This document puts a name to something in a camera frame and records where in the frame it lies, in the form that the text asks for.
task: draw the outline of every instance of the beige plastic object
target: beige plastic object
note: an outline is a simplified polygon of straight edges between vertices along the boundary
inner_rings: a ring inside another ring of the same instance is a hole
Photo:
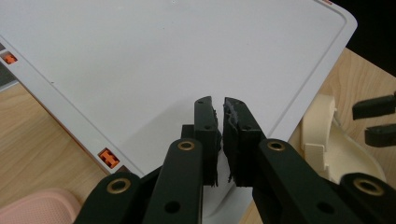
[[[301,149],[307,163],[322,177],[339,183],[350,173],[386,180],[378,162],[353,141],[334,118],[333,96],[316,96],[302,120]]]
[[[70,224],[81,205],[64,189],[45,189],[0,209],[2,224]]]

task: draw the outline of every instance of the black plastic bracket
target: black plastic bracket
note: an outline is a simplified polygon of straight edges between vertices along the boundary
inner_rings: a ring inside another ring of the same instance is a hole
[[[347,174],[341,178],[337,193],[364,223],[395,223],[396,191],[384,181]]]
[[[254,151],[264,138],[247,105],[240,100],[225,98],[223,150],[230,166],[230,180],[233,178],[237,187],[253,186],[258,171],[253,162]]]
[[[264,223],[361,223],[289,143],[262,140],[257,163],[265,179],[253,199]]]
[[[194,139],[172,143],[143,223],[201,223],[202,157],[202,145]]]
[[[396,123],[367,128],[364,140],[371,147],[396,146]]]
[[[139,223],[144,207],[141,179],[131,173],[115,173],[102,179],[82,206],[75,224]]]
[[[218,185],[218,155],[221,150],[221,132],[212,97],[206,96],[194,103],[193,139],[203,145],[204,185]]]
[[[353,119],[365,119],[395,113],[396,92],[394,95],[382,96],[357,102],[352,107]]]

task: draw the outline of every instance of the wooden surface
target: wooden surface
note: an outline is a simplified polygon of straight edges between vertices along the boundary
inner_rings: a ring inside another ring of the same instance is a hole
[[[352,120],[351,107],[359,100],[396,91],[396,78],[346,49],[320,92],[335,96],[346,132],[368,148],[396,187],[396,147],[364,144],[366,127],[396,122],[396,115]],[[0,207],[32,192],[64,188],[83,203],[105,173],[70,135],[21,86],[0,92]],[[254,203],[241,223],[262,223]]]

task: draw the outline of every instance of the white plastic board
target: white plastic board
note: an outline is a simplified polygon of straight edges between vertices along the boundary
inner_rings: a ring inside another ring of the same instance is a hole
[[[207,95],[220,123],[233,97],[287,140],[356,26],[328,1],[5,0],[0,56],[17,61],[0,61],[110,173],[145,175]],[[97,156],[105,147],[120,159],[113,169]],[[227,184],[219,160],[204,222],[233,223],[250,190]]]

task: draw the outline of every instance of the screw hole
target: screw hole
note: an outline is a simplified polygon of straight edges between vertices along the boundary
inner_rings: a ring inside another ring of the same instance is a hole
[[[373,196],[381,196],[384,194],[384,190],[374,181],[369,179],[356,178],[353,181],[353,185],[355,185],[355,187],[360,191]]]
[[[275,151],[282,151],[285,149],[285,146],[279,142],[269,142],[267,146]]]
[[[165,211],[170,214],[174,214],[180,210],[180,203],[172,201],[165,205]]]
[[[185,141],[185,142],[179,143],[177,145],[177,147],[178,147],[178,149],[188,151],[188,150],[194,149],[195,145],[193,142]]]
[[[321,212],[326,213],[326,214],[334,214],[334,212],[335,212],[334,208],[331,205],[329,205],[328,203],[318,203],[317,208]]]
[[[119,193],[123,193],[129,187],[131,187],[131,181],[129,179],[118,178],[108,183],[107,192],[112,194],[119,194]]]

